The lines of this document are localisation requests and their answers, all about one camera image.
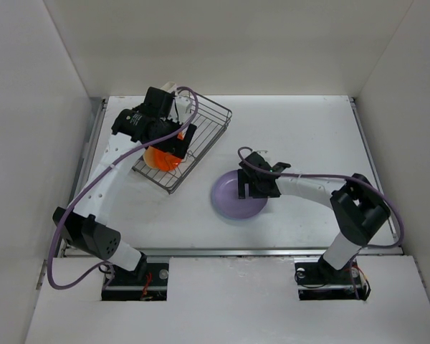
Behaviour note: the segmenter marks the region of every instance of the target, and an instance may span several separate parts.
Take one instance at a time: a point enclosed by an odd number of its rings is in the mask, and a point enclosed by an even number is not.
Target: dish rack
[[[189,92],[179,95],[193,99]],[[193,120],[197,127],[191,141],[186,157],[172,171],[162,171],[150,168],[141,158],[133,166],[133,170],[172,194],[201,159],[207,154],[215,142],[223,135],[231,122],[232,111],[213,100],[196,93],[199,101],[199,110]]]

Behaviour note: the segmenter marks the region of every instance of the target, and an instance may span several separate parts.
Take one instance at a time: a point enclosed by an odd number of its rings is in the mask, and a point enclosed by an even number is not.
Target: purple bowl
[[[239,199],[236,170],[218,178],[212,187],[211,200],[219,214],[233,220],[250,219],[259,214],[267,203],[267,199]]]

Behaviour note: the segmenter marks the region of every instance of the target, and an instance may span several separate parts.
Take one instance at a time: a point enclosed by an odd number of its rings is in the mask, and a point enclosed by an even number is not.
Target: white wall
[[[0,0],[0,344],[21,343],[89,99],[41,0]]]
[[[91,95],[355,95],[411,0],[45,0]]]
[[[430,297],[430,0],[415,0],[357,106],[376,166],[406,222]]]

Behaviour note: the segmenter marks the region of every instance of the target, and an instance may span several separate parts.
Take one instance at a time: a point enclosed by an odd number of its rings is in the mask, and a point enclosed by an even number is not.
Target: white table
[[[54,262],[60,283],[93,258]],[[173,258],[166,302],[101,302],[102,274],[67,291],[45,279],[27,344],[430,344],[430,304],[412,257],[358,258],[367,302],[299,301],[290,258]]]
[[[131,171],[119,192],[108,226],[140,248],[322,248],[339,232],[334,213],[296,197],[270,199],[263,213],[248,221],[221,218],[210,202],[215,180],[238,168],[237,148],[266,150],[272,163],[295,171],[364,174],[375,183],[363,140],[346,96],[213,96],[230,108],[225,134],[174,194]],[[110,97],[93,166],[102,155],[110,128],[122,109],[143,97]],[[373,238],[391,244],[388,224]]]

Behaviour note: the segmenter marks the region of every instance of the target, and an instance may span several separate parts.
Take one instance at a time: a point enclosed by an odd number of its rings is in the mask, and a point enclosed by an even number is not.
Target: red wire
[[[151,274],[151,272],[149,272],[146,275],[145,287],[143,287],[143,289],[142,289],[142,297],[144,297],[147,294],[147,289],[148,289],[148,286],[150,285],[152,279],[153,279],[153,275]]]

